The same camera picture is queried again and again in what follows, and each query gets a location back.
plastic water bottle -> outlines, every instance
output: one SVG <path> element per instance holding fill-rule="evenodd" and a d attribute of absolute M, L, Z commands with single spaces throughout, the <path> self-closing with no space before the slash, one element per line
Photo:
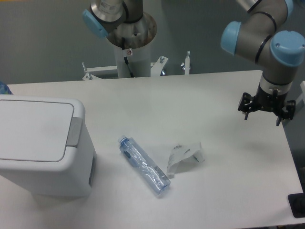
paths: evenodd
<path fill-rule="evenodd" d="M 9 87 L 0 81 L 0 94 L 13 94 Z"/>
<path fill-rule="evenodd" d="M 171 181 L 133 138 L 122 136 L 118 142 L 120 143 L 120 151 L 127 157 L 130 164 L 137 168 L 157 194 L 169 187 Z"/>

table surface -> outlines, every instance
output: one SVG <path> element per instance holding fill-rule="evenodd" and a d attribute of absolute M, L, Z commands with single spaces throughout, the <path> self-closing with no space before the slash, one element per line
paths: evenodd
<path fill-rule="evenodd" d="M 98 154 L 85 198 L 32 195 L 0 177 L 1 229 L 236 229 L 303 223 L 287 196 L 302 188 L 274 114 L 237 111 L 260 71 L 10 85 L 17 95 L 76 98 Z M 156 197 L 119 151 L 133 137 L 165 172 L 171 149 L 200 141 Z"/>

